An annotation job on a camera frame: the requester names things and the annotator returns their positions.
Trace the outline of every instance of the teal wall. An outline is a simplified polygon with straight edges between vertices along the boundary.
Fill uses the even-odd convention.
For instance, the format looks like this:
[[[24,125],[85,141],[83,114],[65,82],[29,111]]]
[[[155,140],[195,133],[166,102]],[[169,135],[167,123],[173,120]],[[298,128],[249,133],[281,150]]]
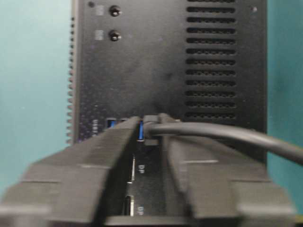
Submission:
[[[269,0],[269,134],[303,146],[303,0]],[[65,145],[70,0],[0,0],[0,193]],[[269,155],[303,214],[303,167]]]
[[[268,133],[303,146],[303,0],[268,3]],[[303,214],[303,167],[268,155],[268,169]]]
[[[66,146],[69,0],[0,0],[0,192]]]

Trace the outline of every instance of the black cable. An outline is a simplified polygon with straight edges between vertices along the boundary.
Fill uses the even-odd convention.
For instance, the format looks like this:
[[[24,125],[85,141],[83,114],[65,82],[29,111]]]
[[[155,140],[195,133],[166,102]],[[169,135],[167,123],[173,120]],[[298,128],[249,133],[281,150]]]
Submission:
[[[146,136],[179,135],[179,136],[210,136],[221,139],[232,139],[261,147],[274,154],[303,165],[303,149],[266,134],[212,123],[150,123],[145,127]]]

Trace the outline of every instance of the vent grille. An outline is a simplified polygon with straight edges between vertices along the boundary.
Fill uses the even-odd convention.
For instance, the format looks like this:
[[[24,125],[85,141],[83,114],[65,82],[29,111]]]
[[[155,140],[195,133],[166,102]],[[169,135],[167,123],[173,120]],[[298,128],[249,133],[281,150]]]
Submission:
[[[236,108],[235,103],[216,103],[216,102],[186,102],[189,108],[218,108],[218,109],[232,109]]]
[[[236,0],[187,0],[190,2],[234,3]]]
[[[234,13],[234,8],[206,8],[206,7],[188,7],[190,13]]]
[[[204,80],[188,80],[186,84],[198,87],[234,87],[236,83],[233,81],[204,81]]]
[[[214,77],[234,77],[236,76],[235,71],[218,71],[218,70],[187,70],[187,75],[193,76],[214,76]]]
[[[72,88],[73,88],[73,76],[74,76],[74,71],[73,71],[73,62],[74,62],[74,39],[75,39],[75,37],[74,37],[74,34],[75,34],[75,30],[74,30],[74,27],[75,27],[75,18],[74,17],[72,17],[71,18],[71,38],[70,38],[70,41],[71,41],[71,45],[70,45],[70,48],[71,48],[71,50],[70,50],[70,64],[69,64],[69,68],[70,68],[70,70],[69,70],[69,82],[70,82],[70,84],[68,85],[68,89],[69,89],[69,91],[68,91],[68,95],[69,96],[72,96],[73,95],[73,90],[72,90]],[[68,102],[70,103],[70,104],[72,104],[73,103],[73,99],[72,98],[69,98],[68,99]],[[67,126],[67,130],[69,131],[69,132],[67,132],[67,137],[70,137],[71,138],[71,136],[72,136],[72,126],[71,126],[71,124],[72,124],[72,119],[71,119],[71,117],[72,117],[72,105],[68,105],[67,106],[67,109],[69,110],[68,112],[67,112],[67,116],[68,117],[70,117],[68,120],[67,120],[67,123],[68,123],[68,126]],[[68,144],[72,144],[72,140],[71,139],[69,139],[69,140],[67,140],[66,141]]]
[[[213,23],[213,24],[234,24],[236,22],[233,18],[209,18],[209,17],[188,17],[189,23]]]
[[[214,120],[214,119],[235,119],[236,115],[233,113],[186,113],[187,118],[197,118],[204,120]]]
[[[221,44],[221,45],[234,45],[234,39],[204,39],[204,38],[188,38],[186,40],[189,44]]]
[[[188,97],[208,97],[208,98],[234,98],[236,94],[234,92],[223,91],[187,91]]]
[[[220,35],[232,35],[236,33],[236,29],[232,28],[200,28],[200,27],[189,27],[188,33],[196,34],[220,34]]]
[[[203,60],[203,59],[187,59],[186,64],[188,65],[223,65],[231,66],[234,65],[236,61],[234,60]]]
[[[229,7],[225,3],[235,3],[236,0],[187,1],[185,106],[188,112],[184,113],[185,119],[234,124],[237,111],[234,89],[237,86],[237,14],[234,5]]]
[[[215,49],[187,49],[188,54],[205,54],[205,55],[234,55],[235,50],[215,50]]]

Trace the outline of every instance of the screw hole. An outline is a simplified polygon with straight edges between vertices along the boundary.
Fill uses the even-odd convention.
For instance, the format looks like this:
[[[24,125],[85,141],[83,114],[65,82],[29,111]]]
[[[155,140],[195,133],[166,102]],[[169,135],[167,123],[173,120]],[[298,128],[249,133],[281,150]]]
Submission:
[[[258,8],[256,6],[251,7],[251,11],[253,13],[256,13],[258,11]]]
[[[113,41],[113,42],[116,42],[118,40],[121,39],[121,35],[120,33],[118,33],[117,31],[113,30],[109,33],[109,37],[110,37],[110,40]]]
[[[90,2],[89,2],[89,7],[93,8],[94,6],[95,6],[95,3],[92,2],[92,1],[90,1]]]
[[[121,14],[121,9],[118,6],[112,6],[109,12],[113,17],[117,17]]]

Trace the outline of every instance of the blue usb port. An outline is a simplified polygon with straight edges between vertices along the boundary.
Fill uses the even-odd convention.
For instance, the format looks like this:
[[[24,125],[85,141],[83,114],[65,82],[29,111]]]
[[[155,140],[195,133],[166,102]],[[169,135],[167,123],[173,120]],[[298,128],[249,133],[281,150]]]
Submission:
[[[117,120],[115,118],[108,118],[106,120],[107,128],[112,128],[117,124]]]
[[[138,140],[139,141],[143,141],[144,140],[143,121],[140,121]]]

